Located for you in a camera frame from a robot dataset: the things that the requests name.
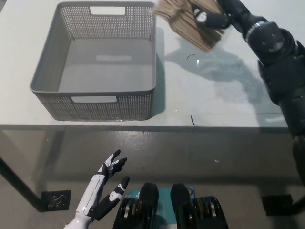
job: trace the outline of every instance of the white robotic hand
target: white robotic hand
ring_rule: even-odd
[[[119,203],[127,188],[129,177],[124,177],[113,192],[100,203],[99,201],[107,180],[116,172],[120,172],[127,161],[127,158],[114,161],[120,152],[117,150],[112,154],[92,177],[76,209],[75,218],[64,229],[87,229],[91,222],[102,219]]]

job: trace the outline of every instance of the black robotic arm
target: black robotic arm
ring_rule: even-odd
[[[293,156],[305,186],[305,48],[275,22],[254,16],[239,0],[217,0],[223,14],[203,11],[193,5],[199,28],[226,29],[233,25],[258,57],[258,68],[270,99],[284,115],[294,139]],[[290,214],[304,207],[294,204]]]

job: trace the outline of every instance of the gray floor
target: gray floor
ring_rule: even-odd
[[[0,132],[2,157],[39,194],[71,189],[69,211],[37,213],[0,177],[1,228],[60,229],[73,218],[91,176],[116,149],[128,157],[124,170],[108,181],[109,193],[122,176],[128,190],[145,182],[170,187],[183,181],[197,196],[215,195],[230,229],[301,229],[298,217],[268,218],[260,196],[304,194],[291,157],[288,134],[152,132]],[[111,229],[116,210],[91,229]]]

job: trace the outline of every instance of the basket handle hole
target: basket handle hole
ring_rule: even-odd
[[[76,96],[71,97],[75,103],[116,103],[116,96]]]
[[[90,12],[93,15],[125,15],[125,7],[115,6],[90,6]]]

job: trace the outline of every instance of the table top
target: table top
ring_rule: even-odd
[[[157,77],[153,117],[139,122],[54,120],[30,90],[57,4],[61,0],[8,0],[0,13],[0,127],[85,127],[108,130],[170,130],[200,127],[286,127],[260,79],[257,60],[234,28],[211,53],[203,53],[157,18]],[[305,42],[305,1],[243,0]]]

